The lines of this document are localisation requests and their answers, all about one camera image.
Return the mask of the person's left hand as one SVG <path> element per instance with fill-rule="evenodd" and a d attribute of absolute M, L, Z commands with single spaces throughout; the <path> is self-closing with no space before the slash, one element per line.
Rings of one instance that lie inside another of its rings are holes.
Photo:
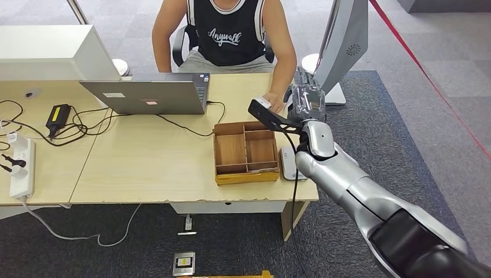
<path fill-rule="evenodd" d="M 270 92 L 264 94 L 263 98 L 270 104 L 270 111 L 280 114 L 284 110 L 285 102 L 282 94 Z"/>

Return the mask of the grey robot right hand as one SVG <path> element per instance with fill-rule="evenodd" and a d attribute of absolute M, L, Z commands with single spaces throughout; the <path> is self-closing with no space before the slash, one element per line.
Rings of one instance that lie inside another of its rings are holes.
<path fill-rule="evenodd" d="M 287 109 L 287 119 L 293 122 L 311 119 L 325 122 L 325 92 L 313 75 L 302 67 L 297 67 L 293 81 L 294 83 L 288 86 L 283 98 Z"/>

